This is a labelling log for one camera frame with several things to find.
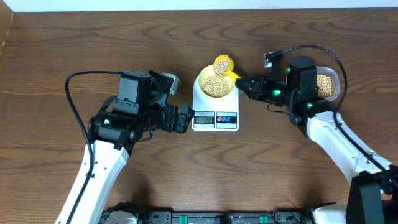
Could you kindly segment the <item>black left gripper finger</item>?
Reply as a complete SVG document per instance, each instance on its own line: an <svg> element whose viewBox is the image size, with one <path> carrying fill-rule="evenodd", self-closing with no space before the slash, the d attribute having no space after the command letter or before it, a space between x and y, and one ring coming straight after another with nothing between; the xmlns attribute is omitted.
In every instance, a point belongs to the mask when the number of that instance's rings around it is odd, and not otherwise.
<svg viewBox="0 0 398 224"><path fill-rule="evenodd" d="M180 134L185 133L187 131L189 122L190 121L187 116L179 116L175 127L175 131Z"/></svg>
<svg viewBox="0 0 398 224"><path fill-rule="evenodd" d="M186 120L191 120L195 114L195 111L188 105L182 105L180 114L186 117Z"/></svg>

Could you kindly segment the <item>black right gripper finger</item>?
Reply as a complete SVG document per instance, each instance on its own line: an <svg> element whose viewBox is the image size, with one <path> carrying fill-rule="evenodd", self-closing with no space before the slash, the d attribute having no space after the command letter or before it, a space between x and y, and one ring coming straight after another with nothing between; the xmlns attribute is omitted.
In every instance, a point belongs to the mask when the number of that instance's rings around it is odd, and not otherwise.
<svg viewBox="0 0 398 224"><path fill-rule="evenodd" d="M235 81L235 85L239 89L252 89L254 85L258 82L257 77L244 77L239 78Z"/></svg>
<svg viewBox="0 0 398 224"><path fill-rule="evenodd" d="M252 87L239 87L239 89L249 98L252 100L257 100L258 98L258 88Z"/></svg>

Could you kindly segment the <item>yellow plastic measuring scoop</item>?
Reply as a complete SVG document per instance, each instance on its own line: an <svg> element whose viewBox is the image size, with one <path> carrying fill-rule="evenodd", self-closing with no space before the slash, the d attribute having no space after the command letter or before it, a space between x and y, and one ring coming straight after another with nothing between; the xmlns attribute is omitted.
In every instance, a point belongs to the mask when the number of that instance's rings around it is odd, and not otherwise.
<svg viewBox="0 0 398 224"><path fill-rule="evenodd" d="M234 62L228 55L219 55L213 63L213 71L219 77L229 77L235 82L240 76L233 72Z"/></svg>

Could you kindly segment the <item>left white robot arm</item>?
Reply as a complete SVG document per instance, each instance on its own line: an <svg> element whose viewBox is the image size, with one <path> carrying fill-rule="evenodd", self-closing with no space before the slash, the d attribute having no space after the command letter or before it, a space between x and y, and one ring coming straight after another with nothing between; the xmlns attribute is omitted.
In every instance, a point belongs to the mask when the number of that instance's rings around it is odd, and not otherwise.
<svg viewBox="0 0 398 224"><path fill-rule="evenodd" d="M115 180L131 155L134 145L145 141L144 133L159 129L185 133L194 110L188 105L167 102L179 84L177 76L155 71L116 72L118 94L110 96L98 114L85 126L73 103L69 84L65 93L86 141L83 160L57 223L98 223Z"/></svg>

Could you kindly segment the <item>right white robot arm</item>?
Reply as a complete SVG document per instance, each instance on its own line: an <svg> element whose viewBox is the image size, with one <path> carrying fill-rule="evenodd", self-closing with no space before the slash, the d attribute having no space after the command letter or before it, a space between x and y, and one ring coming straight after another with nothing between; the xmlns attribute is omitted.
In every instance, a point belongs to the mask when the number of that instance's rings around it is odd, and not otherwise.
<svg viewBox="0 0 398 224"><path fill-rule="evenodd" d="M270 75L239 78L250 99L286 106L290 122L317 143L350 184L348 203L327 203L303 212L300 223L397 223L397 166L375 153L346 125L333 104L320 96L314 59L289 60L280 80L281 56L264 56Z"/></svg>

